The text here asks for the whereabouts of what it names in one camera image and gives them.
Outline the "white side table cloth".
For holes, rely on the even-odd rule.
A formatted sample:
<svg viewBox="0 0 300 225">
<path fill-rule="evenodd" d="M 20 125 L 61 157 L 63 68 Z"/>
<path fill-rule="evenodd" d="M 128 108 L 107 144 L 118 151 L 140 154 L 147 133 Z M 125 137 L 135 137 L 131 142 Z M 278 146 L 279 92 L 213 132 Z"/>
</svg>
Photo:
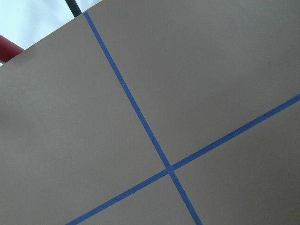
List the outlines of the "white side table cloth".
<svg viewBox="0 0 300 225">
<path fill-rule="evenodd" d="M 23 52 L 0 65 L 0 76 L 94 72 L 108 68 L 102 40 L 88 12 L 74 17 L 64 0 L 2 0 L 0 34 Z"/>
</svg>

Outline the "red cylinder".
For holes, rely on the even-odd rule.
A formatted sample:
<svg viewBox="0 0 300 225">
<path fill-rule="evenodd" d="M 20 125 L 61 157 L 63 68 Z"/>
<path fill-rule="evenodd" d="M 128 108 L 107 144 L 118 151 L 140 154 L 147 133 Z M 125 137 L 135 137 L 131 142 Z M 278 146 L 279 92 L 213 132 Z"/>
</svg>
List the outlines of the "red cylinder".
<svg viewBox="0 0 300 225">
<path fill-rule="evenodd" d="M 22 53 L 24 49 L 11 42 L 4 36 L 0 36 L 0 62 L 2 64 L 8 62 L 15 56 Z"/>
</svg>

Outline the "black tripod pole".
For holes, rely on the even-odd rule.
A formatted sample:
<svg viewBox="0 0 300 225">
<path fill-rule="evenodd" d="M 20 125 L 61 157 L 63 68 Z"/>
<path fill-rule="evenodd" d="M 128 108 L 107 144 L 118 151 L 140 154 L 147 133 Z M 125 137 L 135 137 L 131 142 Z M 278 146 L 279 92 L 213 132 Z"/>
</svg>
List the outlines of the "black tripod pole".
<svg viewBox="0 0 300 225">
<path fill-rule="evenodd" d="M 65 2 L 74 17 L 77 17 L 82 13 L 76 0 L 65 0 Z"/>
</svg>

